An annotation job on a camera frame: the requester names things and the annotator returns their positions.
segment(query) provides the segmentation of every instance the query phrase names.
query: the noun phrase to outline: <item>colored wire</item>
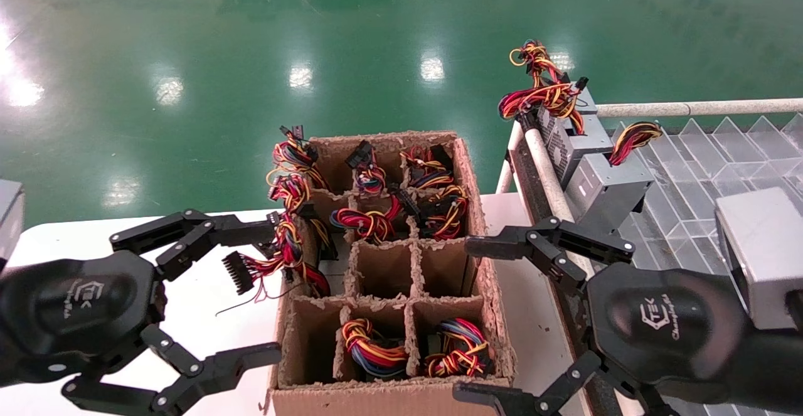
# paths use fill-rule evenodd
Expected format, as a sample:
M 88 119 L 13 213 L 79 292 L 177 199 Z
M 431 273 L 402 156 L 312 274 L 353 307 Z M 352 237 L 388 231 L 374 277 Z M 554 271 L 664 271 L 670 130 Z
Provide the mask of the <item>colored wire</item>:
M 284 208 L 289 213 L 295 213 L 301 205 L 310 199 L 310 189 L 307 180 L 299 173 L 279 176 L 272 181 L 272 175 L 278 171 L 275 168 L 267 173 L 265 181 L 270 185 L 270 199 L 276 201 L 279 198 L 284 200 Z
M 269 245 L 269 251 L 272 254 L 269 254 L 266 259 L 256 259 L 239 253 L 250 276 L 252 276 L 252 282 L 259 281 L 259 288 L 263 289 L 264 278 L 273 275 L 282 267 L 287 267 L 297 271 L 301 275 L 301 280 L 310 284 L 312 293 L 316 297 L 330 296 L 331 290 L 326 277 L 321 271 L 311 267 L 303 260 L 302 240 L 298 229 L 290 219 L 290 214 L 285 212 L 281 217 L 279 224 L 275 228 L 274 239 Z M 256 299 L 257 302 L 263 300 L 264 298 Z
M 332 211 L 329 222 L 342 230 L 354 230 L 360 239 L 379 244 L 396 236 L 393 220 L 402 212 L 402 204 L 396 196 L 390 196 L 391 205 L 387 212 L 378 210 L 361 212 L 352 208 L 339 208 Z
M 356 167 L 356 186 L 362 193 L 379 195 L 385 188 L 385 170 L 376 163 L 376 154 L 371 150 L 371 161 Z
M 369 319 L 348 321 L 341 331 L 347 350 L 365 372 L 379 378 L 390 378 L 404 373 L 409 357 L 404 346 L 381 346 L 377 338 L 384 339 L 384 337 L 373 329 Z
M 447 212 L 428 216 L 425 224 L 432 230 L 431 237 L 437 240 L 457 238 L 460 234 L 462 219 L 468 209 L 468 198 L 462 187 L 450 185 L 437 195 L 431 196 L 429 204 L 451 200 Z
M 427 376 L 474 376 L 485 374 L 488 342 L 476 325 L 465 319 L 446 319 L 438 324 L 441 352 L 424 359 Z
M 304 143 L 303 139 L 296 139 L 292 133 L 288 133 L 287 141 L 280 142 L 273 148 L 273 163 L 276 168 L 288 173 L 304 173 L 310 177 L 316 188 L 325 188 L 331 191 L 332 188 L 321 175 L 321 170 L 318 170 L 315 159 L 310 157 L 304 149 Z
M 521 61 L 513 58 L 514 53 L 518 53 Z M 513 119 L 541 104 L 550 111 L 551 116 L 571 119 L 577 135 L 582 136 L 585 133 L 583 118 L 576 110 L 580 91 L 570 83 L 558 83 L 564 72 L 551 61 L 546 47 L 539 41 L 527 40 L 522 47 L 511 50 L 508 58 L 517 67 L 527 65 L 527 73 L 533 77 L 533 88 L 505 95 L 499 101 L 499 116 L 502 119 Z M 547 82 L 542 78 L 543 73 L 548 73 L 551 81 Z
M 519 60 L 521 61 L 513 59 L 514 53 L 519 53 Z M 508 58 L 510 58 L 510 62 L 517 67 L 527 65 L 528 75 L 533 76 L 533 88 L 542 87 L 544 82 L 541 81 L 540 75 L 544 72 L 550 74 L 553 82 L 556 82 L 558 76 L 563 74 L 563 71 L 559 70 L 550 59 L 547 48 L 544 47 L 540 41 L 525 41 L 522 47 L 511 50 L 510 54 L 508 54 Z
M 622 164 L 635 148 L 642 147 L 661 135 L 661 126 L 656 122 L 634 122 L 626 127 L 616 140 L 608 162 L 614 167 Z
M 436 188 L 449 185 L 454 182 L 452 173 L 445 168 L 444 164 L 433 158 L 432 151 L 413 146 L 409 151 L 401 152 L 402 158 L 413 168 L 420 168 L 424 174 L 421 178 L 410 181 L 410 187 L 414 188 Z

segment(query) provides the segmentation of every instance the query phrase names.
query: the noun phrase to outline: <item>black wire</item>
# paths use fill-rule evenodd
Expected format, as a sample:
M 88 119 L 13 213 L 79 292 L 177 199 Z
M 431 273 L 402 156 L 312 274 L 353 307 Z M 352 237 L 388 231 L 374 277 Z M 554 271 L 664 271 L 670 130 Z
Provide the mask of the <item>black wire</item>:
M 265 296 L 265 298 L 266 298 L 266 299 L 270 299 L 271 301 L 274 301 L 275 299 L 280 299 L 280 298 L 282 298 L 282 297 L 286 296 L 287 294 L 289 294 L 289 293 L 290 293 L 290 291 L 292 291 L 292 290 L 293 290 L 293 289 L 295 289 L 296 287 L 300 287 L 301 285 L 304 285 L 304 284 L 309 284 L 309 283 L 308 283 L 308 282 L 299 282 L 298 284 L 296 284 L 296 285 L 293 285 L 293 287 L 291 287 L 291 288 L 287 289 L 286 291 L 282 292 L 282 293 L 281 293 L 280 295 L 278 295 L 278 296 L 275 296 L 275 297 L 272 297 L 272 296 Z M 215 313 L 215 317 L 217 317 L 217 316 L 220 316 L 221 314 L 223 314 L 223 313 L 224 313 L 224 312 L 226 312 L 226 311 L 230 311 L 230 310 L 232 310 L 232 309 L 235 309 L 235 308 L 238 308 L 238 307 L 241 307 L 241 306 L 247 305 L 247 304 L 249 304 L 250 302 L 253 302 L 253 301 L 255 301 L 255 300 L 256 300 L 256 298 L 257 298 L 258 296 L 259 296 L 259 289 L 257 289 L 257 292 L 256 292 L 256 294 L 253 294 L 253 297 L 252 297 L 252 298 L 250 298 L 248 301 L 241 302 L 241 304 L 235 304 L 233 307 L 228 307 L 228 308 L 226 308 L 226 309 L 224 309 L 224 310 L 218 311 L 218 312 L 216 312 L 216 313 Z

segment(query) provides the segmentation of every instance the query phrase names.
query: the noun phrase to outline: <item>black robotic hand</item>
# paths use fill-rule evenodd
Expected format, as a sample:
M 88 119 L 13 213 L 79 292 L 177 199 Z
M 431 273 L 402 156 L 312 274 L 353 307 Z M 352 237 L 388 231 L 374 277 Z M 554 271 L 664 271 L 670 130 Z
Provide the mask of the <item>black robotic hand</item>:
M 84 410 L 126 416 L 178 416 L 212 393 L 237 387 L 245 370 L 279 362 L 278 344 L 217 353 L 200 361 L 158 328 L 163 281 L 173 281 L 216 245 L 256 244 L 271 221 L 186 210 L 111 236 L 106 258 L 60 259 L 0 273 L 0 387 L 79 373 L 62 394 Z M 139 254 L 176 242 L 157 258 Z M 151 348 L 179 374 L 161 392 L 100 379 Z
M 629 264 L 632 244 L 556 218 L 468 238 L 465 249 L 473 256 L 526 258 L 557 287 L 579 295 L 588 314 L 588 350 L 542 396 L 459 383 L 453 394 L 461 402 L 490 405 L 500 415 L 550 416 L 598 375 L 652 416 L 677 414 L 661 395 L 803 414 L 803 337 L 757 330 L 728 276 L 637 270 Z M 562 249 L 608 267 L 586 281 Z

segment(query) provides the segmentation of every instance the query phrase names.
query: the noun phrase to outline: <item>green floor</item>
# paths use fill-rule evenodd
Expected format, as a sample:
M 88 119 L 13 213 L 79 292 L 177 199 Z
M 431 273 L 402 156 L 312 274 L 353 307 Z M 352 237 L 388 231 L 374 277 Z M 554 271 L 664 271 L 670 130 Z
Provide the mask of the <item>green floor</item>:
M 799 97 L 803 0 L 0 0 L 0 176 L 26 224 L 263 208 L 279 124 L 456 129 L 493 190 L 508 62 L 597 102 Z

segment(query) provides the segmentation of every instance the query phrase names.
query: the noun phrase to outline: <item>silver power supply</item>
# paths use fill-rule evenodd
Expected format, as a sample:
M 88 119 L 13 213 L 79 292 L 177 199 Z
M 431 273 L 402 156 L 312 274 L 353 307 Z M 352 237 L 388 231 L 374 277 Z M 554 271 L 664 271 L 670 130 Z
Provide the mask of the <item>silver power supply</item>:
M 587 154 L 568 182 L 566 201 L 577 224 L 610 233 L 639 207 L 652 183 L 652 173 L 634 154 L 615 167 L 604 154 Z
M 553 162 L 560 187 L 564 190 L 583 156 L 614 150 L 599 118 L 596 115 L 582 115 L 582 118 L 585 135 L 574 136 L 570 135 L 573 133 L 570 119 L 557 119 L 545 108 L 538 111 L 541 136 Z
M 0 179 L 0 269 L 6 264 L 23 232 L 25 193 L 19 182 Z
M 786 295 L 803 290 L 803 216 L 780 188 L 716 200 L 720 250 L 759 330 L 795 328 Z

